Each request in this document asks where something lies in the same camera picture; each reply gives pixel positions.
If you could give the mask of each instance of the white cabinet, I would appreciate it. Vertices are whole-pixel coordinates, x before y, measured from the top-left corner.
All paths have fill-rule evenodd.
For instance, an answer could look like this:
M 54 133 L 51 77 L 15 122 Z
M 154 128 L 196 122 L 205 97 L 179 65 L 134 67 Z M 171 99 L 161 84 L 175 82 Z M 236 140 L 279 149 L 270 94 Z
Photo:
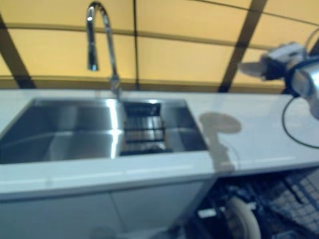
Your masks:
M 127 232 L 168 228 L 196 199 L 204 182 L 187 182 L 112 192 Z
M 0 203 L 1 239 L 101 239 L 120 231 L 109 193 Z

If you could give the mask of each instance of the sink rim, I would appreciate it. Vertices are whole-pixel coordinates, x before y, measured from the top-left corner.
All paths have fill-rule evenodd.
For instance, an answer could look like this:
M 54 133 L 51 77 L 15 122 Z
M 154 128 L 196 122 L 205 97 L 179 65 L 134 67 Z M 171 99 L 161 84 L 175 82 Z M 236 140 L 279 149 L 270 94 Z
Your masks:
M 47 98 L 37 97 L 32 99 L 27 107 L 32 106 L 84 106 L 84 107 L 104 107 L 109 105 L 121 105 L 124 103 L 149 103 L 149 104 L 163 104 L 171 107 L 187 107 L 185 99 L 147 99 L 147 98 L 121 98 L 120 100 L 114 98 Z

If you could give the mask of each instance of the sink basin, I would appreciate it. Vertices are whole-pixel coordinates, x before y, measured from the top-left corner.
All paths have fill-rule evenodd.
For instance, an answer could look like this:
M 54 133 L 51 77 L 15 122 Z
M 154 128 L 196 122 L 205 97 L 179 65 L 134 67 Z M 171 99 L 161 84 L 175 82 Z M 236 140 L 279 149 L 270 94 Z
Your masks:
M 206 150 L 184 100 L 32 100 L 0 138 L 0 164 Z

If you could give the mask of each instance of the faucet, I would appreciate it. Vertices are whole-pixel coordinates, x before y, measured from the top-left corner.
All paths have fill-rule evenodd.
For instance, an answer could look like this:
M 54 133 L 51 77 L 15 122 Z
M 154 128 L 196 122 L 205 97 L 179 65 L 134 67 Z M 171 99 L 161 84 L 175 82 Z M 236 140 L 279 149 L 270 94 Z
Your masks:
M 111 91 L 116 96 L 116 98 L 119 99 L 120 91 L 121 91 L 120 77 L 118 75 L 117 67 L 116 67 L 110 18 L 105 8 L 103 7 L 103 5 L 98 1 L 93 1 L 92 3 L 90 3 L 86 11 L 86 32 L 88 36 L 88 50 L 89 50 L 88 51 L 88 69 L 92 71 L 99 70 L 97 52 L 95 47 L 95 38 L 94 38 L 94 17 L 95 17 L 96 10 L 99 10 L 102 15 L 108 47 L 109 47 L 110 62 L 112 67 L 112 75 L 109 78 L 111 83 Z

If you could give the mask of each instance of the dishwasher rack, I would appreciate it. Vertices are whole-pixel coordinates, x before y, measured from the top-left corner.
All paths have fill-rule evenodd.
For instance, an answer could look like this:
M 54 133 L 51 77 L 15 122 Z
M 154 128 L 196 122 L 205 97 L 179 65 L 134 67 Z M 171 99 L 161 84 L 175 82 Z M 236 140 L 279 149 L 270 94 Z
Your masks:
M 187 224 L 188 238 L 233 239 L 225 213 L 232 197 L 252 210 L 262 239 L 319 239 L 317 168 L 219 179 Z

